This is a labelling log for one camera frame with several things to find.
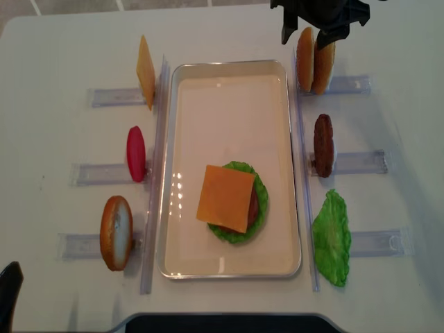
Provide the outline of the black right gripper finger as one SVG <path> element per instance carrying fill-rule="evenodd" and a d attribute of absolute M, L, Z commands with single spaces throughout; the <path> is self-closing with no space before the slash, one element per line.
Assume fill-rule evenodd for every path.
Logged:
<path fill-rule="evenodd" d="M 293 32 L 298 30 L 298 16 L 295 14 L 284 14 L 282 27 L 282 44 L 286 44 Z"/>

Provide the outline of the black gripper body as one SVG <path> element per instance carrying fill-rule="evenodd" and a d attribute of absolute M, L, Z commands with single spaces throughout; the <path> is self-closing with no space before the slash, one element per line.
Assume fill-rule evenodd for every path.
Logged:
<path fill-rule="evenodd" d="M 354 22 L 364 26 L 370 19 L 370 6 L 362 1 L 272 0 L 271 8 L 284 8 L 284 26 L 297 28 L 298 19 L 316 28 L 336 28 Z"/>

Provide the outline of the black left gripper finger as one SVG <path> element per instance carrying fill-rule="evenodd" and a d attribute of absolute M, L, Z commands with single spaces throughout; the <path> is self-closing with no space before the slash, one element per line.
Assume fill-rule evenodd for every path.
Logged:
<path fill-rule="evenodd" d="M 350 34 L 350 25 L 342 24 L 330 30 L 322 30 L 318 32 L 316 42 L 317 49 L 324 49 L 332 43 L 346 39 Z"/>

